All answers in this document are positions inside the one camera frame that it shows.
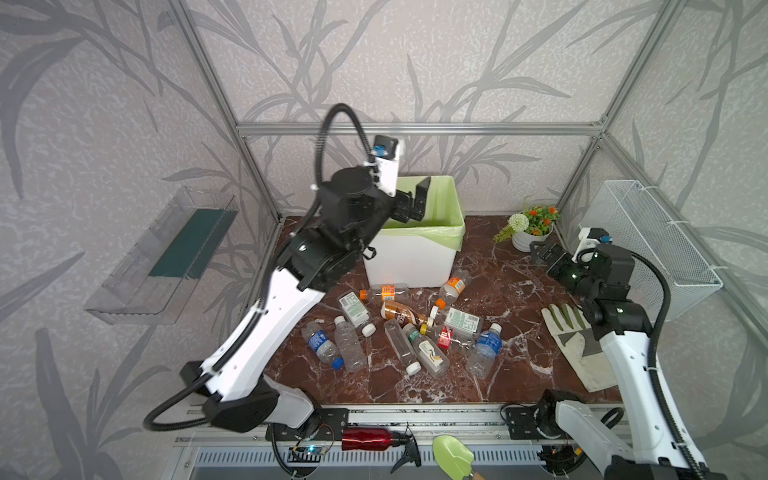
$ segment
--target orange bottle label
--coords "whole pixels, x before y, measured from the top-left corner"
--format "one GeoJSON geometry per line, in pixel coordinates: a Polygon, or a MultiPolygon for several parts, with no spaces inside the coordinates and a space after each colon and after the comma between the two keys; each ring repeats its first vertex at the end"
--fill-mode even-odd
{"type": "Polygon", "coordinates": [[[459,295],[462,294],[464,291],[464,288],[466,285],[464,284],[464,281],[457,276],[452,276],[450,280],[448,280],[448,285],[452,286],[456,289],[459,295]]]}
{"type": "Polygon", "coordinates": [[[382,286],[382,300],[394,300],[395,299],[395,286],[383,285],[382,286]]]}

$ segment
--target wire basket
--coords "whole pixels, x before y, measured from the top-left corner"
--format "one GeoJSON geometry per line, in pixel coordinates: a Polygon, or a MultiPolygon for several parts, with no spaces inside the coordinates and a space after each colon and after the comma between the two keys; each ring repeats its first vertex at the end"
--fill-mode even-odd
{"type": "MultiPolygon", "coordinates": [[[[639,253],[667,278],[673,319],[723,286],[723,281],[664,208],[636,180],[607,180],[584,215],[584,227],[603,227],[613,243],[639,253]]],[[[642,305],[651,322],[664,298],[650,269],[635,262],[627,298],[642,305]]]]}

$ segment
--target red water bottle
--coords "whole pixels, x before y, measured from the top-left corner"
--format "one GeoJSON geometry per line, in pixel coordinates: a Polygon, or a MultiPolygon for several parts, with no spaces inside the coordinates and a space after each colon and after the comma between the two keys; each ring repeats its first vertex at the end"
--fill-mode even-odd
{"type": "Polygon", "coordinates": [[[380,427],[349,427],[341,438],[342,450],[369,450],[383,452],[389,447],[405,445],[410,437],[400,432],[390,432],[380,427]]]}

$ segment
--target green garden trowel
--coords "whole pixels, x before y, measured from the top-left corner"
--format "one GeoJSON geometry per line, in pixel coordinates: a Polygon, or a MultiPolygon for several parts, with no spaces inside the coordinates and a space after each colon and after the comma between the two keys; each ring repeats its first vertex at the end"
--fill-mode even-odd
{"type": "Polygon", "coordinates": [[[456,437],[440,435],[432,441],[432,451],[435,453],[437,464],[453,480],[462,480],[465,477],[485,480],[482,475],[472,471],[475,454],[456,437]]]}

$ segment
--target brown marble surface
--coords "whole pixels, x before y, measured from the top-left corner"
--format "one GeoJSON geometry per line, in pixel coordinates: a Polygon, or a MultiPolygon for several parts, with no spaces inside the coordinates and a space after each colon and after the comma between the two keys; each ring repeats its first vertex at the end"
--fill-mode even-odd
{"type": "MultiPolygon", "coordinates": [[[[289,217],[280,242],[296,226],[289,217]]],[[[292,387],[300,387],[324,404],[330,403],[420,403],[420,402],[536,402],[544,389],[564,389],[587,402],[620,402],[618,389],[587,392],[547,331],[540,310],[550,303],[575,301],[542,267],[531,264],[530,255],[518,252],[505,242],[494,245],[491,238],[505,225],[506,217],[467,217],[467,233],[455,267],[466,268],[473,276],[456,307],[502,326],[504,346],[492,373],[477,380],[465,370],[460,352],[448,355],[451,369],[433,379],[421,371],[409,378],[397,360],[376,316],[376,332],[362,337],[370,367],[355,373],[334,371],[320,361],[301,337],[300,329],[318,319],[333,338],[333,319],[341,314],[336,301],[349,288],[368,286],[365,267],[360,264],[342,278],[340,285],[299,322],[277,350],[266,374],[292,387]]],[[[437,299],[437,289],[414,289],[411,307],[425,315],[437,299]]]]}

